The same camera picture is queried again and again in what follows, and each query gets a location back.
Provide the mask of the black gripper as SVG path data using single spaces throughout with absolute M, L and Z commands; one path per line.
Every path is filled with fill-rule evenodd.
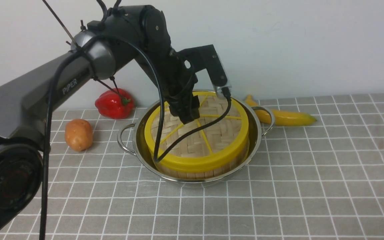
M 197 78 L 193 66 L 186 67 L 187 58 L 171 50 L 164 54 L 152 53 L 164 100 L 169 104 L 171 114 L 183 124 L 200 117 L 199 99 L 193 94 Z

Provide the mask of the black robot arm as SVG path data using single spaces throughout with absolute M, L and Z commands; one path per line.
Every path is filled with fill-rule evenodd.
M 183 123 L 198 118 L 196 78 L 171 44 L 162 11 L 151 5 L 108 9 L 81 26 L 71 50 L 0 86 L 0 229 L 41 190 L 41 240 L 48 208 L 50 135 L 53 111 L 93 79 L 100 83 L 135 59 L 157 87 L 160 103 Z

